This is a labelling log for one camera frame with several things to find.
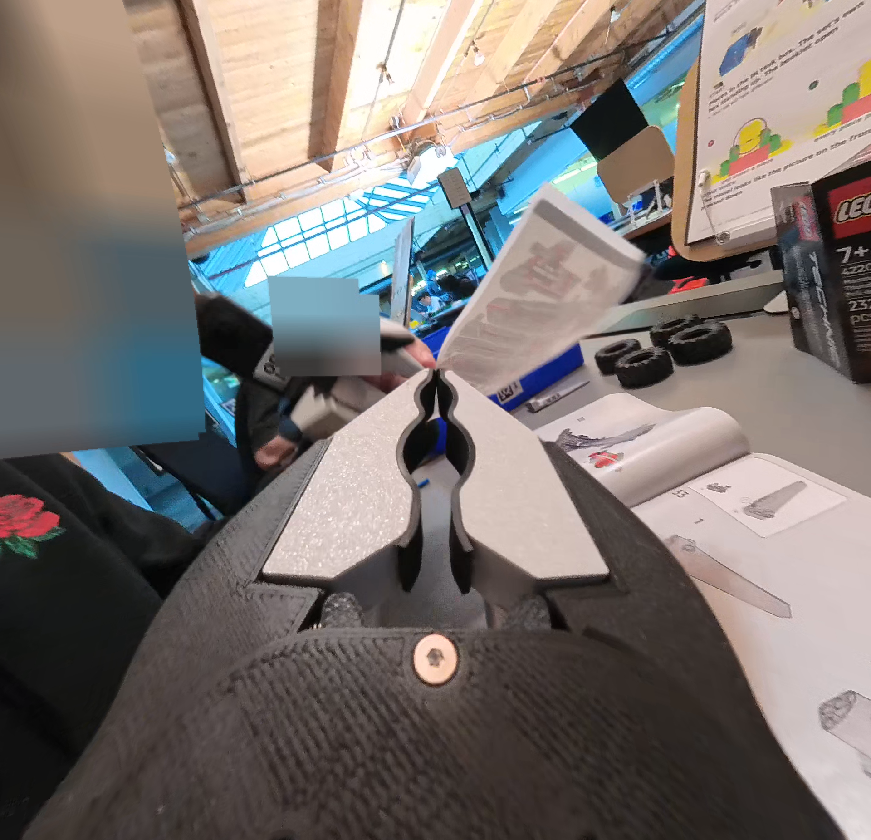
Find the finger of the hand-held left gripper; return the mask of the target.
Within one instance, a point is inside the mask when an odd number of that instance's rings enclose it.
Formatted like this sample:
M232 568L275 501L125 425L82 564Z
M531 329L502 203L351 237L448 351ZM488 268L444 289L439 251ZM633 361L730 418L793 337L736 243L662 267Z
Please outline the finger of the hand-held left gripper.
M382 374L408 378L423 370L425 366L409 350L417 342L409 329L389 318L379 320Z
M310 385L290 410L289 419L305 439L321 440L384 398L384 392L362 378L339 377L327 391Z

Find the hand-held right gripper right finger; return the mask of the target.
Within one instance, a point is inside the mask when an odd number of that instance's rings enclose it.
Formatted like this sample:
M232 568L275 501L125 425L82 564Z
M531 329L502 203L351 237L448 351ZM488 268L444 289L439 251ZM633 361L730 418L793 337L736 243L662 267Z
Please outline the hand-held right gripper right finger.
M597 585L609 567L543 442L454 371L436 376L450 501L450 568L491 605Z

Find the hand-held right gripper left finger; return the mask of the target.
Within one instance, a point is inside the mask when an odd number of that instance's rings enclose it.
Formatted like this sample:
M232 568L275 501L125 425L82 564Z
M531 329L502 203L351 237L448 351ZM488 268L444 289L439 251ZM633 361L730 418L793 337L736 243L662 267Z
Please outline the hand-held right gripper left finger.
M327 442L260 568L266 583L352 594L369 609L409 593L421 569L414 434L432 416L436 373L424 370Z

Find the clear toy sticker sheet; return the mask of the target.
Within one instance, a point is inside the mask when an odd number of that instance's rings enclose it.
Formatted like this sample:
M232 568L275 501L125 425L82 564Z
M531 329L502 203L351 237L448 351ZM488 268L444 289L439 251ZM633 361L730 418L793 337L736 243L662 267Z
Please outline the clear toy sticker sheet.
M637 246L542 185L451 326L438 368L497 393L593 333L645 262Z

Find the person's left hand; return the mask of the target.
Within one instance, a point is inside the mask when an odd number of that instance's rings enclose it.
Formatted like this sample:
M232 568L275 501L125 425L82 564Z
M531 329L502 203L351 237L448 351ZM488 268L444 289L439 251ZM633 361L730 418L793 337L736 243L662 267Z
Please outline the person's left hand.
M424 342L415 340L400 349L384 353L381 367L377 385L382 392L389 394L418 372L434 369L436 359Z

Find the white board on stand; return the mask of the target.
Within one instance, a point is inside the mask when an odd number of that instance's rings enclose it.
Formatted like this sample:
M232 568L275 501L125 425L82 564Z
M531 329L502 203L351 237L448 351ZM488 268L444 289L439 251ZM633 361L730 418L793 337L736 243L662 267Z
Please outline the white board on stand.
M415 218L408 217L399 231L394 250L394 263L391 278L389 318L407 328L409 323L411 289L413 275L413 238Z

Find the grey tapered toy piece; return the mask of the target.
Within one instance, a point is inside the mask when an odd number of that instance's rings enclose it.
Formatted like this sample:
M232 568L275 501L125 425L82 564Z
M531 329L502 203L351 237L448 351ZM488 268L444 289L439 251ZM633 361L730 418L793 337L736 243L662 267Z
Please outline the grey tapered toy piece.
M554 403L561 401L561 399L567 398L574 392L587 386L589 382L589 379L582 379L577 380L573 383L563 384L559 388L549 390L545 394L528 399L528 401L525 403L525 406L529 412L540 412L541 410L550 407Z

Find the blue storage bin with tag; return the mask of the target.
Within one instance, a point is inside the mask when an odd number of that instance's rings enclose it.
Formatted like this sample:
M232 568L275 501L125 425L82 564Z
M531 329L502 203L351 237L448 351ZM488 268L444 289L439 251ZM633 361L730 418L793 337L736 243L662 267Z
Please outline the blue storage bin with tag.
M581 368L583 363L580 343L575 343L563 354L500 388L489 398L503 410L516 410Z

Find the black rubber toy tyre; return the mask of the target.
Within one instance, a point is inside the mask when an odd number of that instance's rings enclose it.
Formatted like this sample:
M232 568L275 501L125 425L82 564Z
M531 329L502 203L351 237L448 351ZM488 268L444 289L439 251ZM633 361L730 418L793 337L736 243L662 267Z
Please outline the black rubber toy tyre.
M641 349L643 345L637 338L626 338L607 344L595 353L596 366L603 377L614 376L617 363Z
M660 347L633 351L614 366L614 376L624 388L646 388L661 383L673 374L670 352Z
M683 331L699 326L703 320L697 314L687 314L679 318L658 323L649 331L654 348L669 349L670 339Z
M734 346L732 333L724 323L700 323L672 335L667 349L675 364L706 364L729 353Z

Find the toy instruction booklet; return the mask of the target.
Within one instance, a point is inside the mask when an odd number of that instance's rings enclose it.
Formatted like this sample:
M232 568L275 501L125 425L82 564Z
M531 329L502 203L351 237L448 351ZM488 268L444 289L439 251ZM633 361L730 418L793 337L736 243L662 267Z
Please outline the toy instruction booklet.
M712 407L616 393L536 433L670 550L793 766L846 838L869 838L869 498L752 453Z

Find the black and tan board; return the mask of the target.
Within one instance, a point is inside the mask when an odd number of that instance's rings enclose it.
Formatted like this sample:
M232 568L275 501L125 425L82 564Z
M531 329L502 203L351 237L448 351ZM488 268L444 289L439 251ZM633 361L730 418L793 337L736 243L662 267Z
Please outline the black and tan board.
M619 79L572 122L570 129L596 163L596 175L614 203L670 192L674 153L661 127L648 122Z

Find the black toy set box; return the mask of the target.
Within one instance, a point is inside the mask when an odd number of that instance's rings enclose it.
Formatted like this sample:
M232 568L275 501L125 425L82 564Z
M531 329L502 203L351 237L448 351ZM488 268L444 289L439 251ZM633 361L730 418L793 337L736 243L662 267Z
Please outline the black toy set box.
M771 195L793 345L869 385L869 154Z

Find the wooden instruction sign board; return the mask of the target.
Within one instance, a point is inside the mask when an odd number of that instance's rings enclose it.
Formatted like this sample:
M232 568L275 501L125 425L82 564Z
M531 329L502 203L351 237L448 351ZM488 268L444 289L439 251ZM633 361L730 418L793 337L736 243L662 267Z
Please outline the wooden instruction sign board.
M705 0L681 101L672 243L706 262L773 242L771 191L869 148L870 0Z

